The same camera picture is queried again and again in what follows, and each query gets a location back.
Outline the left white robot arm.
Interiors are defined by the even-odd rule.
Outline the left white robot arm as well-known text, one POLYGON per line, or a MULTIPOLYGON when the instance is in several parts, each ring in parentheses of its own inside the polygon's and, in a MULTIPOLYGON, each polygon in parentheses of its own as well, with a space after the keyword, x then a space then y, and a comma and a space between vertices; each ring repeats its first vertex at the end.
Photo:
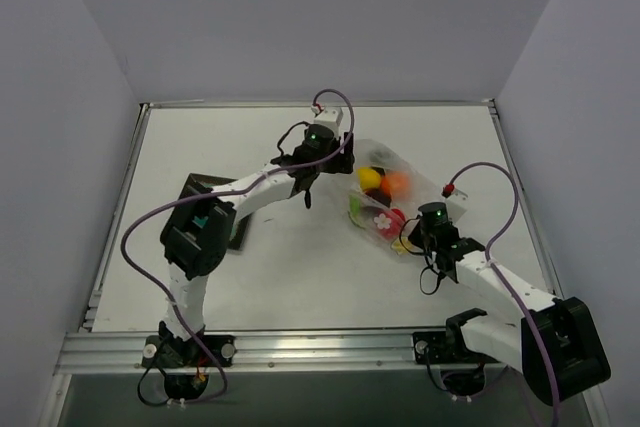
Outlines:
POLYGON ((166 355, 179 366, 194 364, 202 352, 198 336, 205 324, 203 305, 208 276, 230 247, 236 224, 275 202, 299 194, 311 207, 311 186, 322 173, 353 172, 353 135, 339 139, 325 126, 312 124, 291 154, 280 155, 262 170, 224 185, 186 185, 173 208, 160 242, 170 264, 171 299, 164 325, 171 335, 166 355))

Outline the dark brown fake fruit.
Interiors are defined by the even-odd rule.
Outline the dark brown fake fruit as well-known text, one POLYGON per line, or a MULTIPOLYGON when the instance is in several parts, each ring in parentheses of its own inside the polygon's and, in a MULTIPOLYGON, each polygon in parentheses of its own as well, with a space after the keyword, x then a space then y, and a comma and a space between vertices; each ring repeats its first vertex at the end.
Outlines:
POLYGON ((390 207, 392 198, 380 188, 367 189, 364 194, 384 207, 390 207))

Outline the translucent plastic bag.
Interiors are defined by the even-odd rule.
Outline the translucent plastic bag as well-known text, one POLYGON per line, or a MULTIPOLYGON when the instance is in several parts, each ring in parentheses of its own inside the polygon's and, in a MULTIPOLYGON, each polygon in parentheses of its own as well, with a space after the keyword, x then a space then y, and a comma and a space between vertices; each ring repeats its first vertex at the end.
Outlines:
POLYGON ((359 139, 346 183, 346 208, 355 227, 400 258, 424 253, 419 208, 441 199, 438 186, 387 145, 359 139))

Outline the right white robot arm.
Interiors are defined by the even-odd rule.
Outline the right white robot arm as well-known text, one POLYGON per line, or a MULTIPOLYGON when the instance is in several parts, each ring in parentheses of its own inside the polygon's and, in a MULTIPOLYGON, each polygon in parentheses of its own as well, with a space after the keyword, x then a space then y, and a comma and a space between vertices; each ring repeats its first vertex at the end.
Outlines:
POLYGON ((443 202, 418 209, 409 240, 438 280, 449 279, 482 297, 479 307, 449 317, 432 359, 491 358, 519 372, 537 399, 554 406, 604 383, 611 367, 588 306, 535 287, 464 237, 443 202))

